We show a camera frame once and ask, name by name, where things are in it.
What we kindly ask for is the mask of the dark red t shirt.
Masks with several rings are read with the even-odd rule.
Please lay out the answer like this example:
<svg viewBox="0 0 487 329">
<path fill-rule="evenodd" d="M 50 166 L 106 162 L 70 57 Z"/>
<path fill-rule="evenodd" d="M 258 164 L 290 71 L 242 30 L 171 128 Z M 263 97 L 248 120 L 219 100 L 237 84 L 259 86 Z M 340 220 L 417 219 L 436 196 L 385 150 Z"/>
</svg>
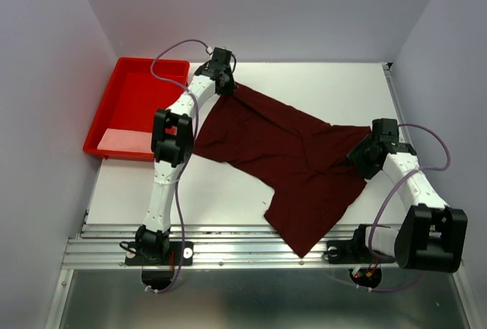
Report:
<svg viewBox="0 0 487 329">
<path fill-rule="evenodd" d="M 370 132 L 331 125 L 239 85 L 218 99 L 193 151 L 271 187 L 264 218 L 305 257 L 364 190 L 365 179 L 347 155 Z"/>
</svg>

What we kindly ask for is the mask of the red plastic tray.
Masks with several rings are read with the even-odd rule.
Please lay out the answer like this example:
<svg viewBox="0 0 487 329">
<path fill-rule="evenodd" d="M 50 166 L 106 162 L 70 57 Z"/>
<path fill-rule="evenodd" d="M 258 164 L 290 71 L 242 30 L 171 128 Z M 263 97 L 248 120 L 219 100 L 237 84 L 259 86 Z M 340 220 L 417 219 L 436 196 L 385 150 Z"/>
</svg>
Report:
<svg viewBox="0 0 487 329">
<path fill-rule="evenodd" d="M 186 85 L 190 64 L 186 60 L 163 59 L 150 71 L 151 59 L 118 59 L 108 81 L 83 150 L 99 158 L 152 161 L 151 132 L 155 112 L 173 104 Z"/>
</svg>

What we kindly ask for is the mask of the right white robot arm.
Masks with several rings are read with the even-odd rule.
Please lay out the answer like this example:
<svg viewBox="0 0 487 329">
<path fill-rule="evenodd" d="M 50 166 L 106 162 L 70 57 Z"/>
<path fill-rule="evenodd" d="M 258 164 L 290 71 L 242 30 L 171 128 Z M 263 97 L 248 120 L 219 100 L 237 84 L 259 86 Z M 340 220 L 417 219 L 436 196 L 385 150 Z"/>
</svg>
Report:
<svg viewBox="0 0 487 329">
<path fill-rule="evenodd" d="M 454 209 L 429 183 L 415 149 L 396 136 L 366 136 L 347 156 L 365 179 L 382 171 L 393 183 L 379 214 L 399 196 L 406 215 L 398 229 L 380 225 L 376 216 L 364 235 L 353 238 L 350 251 L 358 260 L 394 259 L 403 269 L 454 273 L 460 267 L 468 218 Z"/>
</svg>

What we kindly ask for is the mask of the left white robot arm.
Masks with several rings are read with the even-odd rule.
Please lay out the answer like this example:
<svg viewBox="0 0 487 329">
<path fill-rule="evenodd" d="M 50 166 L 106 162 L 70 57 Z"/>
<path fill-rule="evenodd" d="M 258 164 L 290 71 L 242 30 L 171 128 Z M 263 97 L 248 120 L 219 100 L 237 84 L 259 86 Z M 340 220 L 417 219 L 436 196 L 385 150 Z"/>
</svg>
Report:
<svg viewBox="0 0 487 329">
<path fill-rule="evenodd" d="M 193 153 L 199 107 L 214 95 L 230 94 L 236 88 L 232 66 L 210 60 L 197 68 L 174 103 L 156 111 L 151 134 L 154 184 L 146 217 L 129 249 L 143 264 L 163 264 L 170 256 L 171 207 L 181 172 Z"/>
</svg>

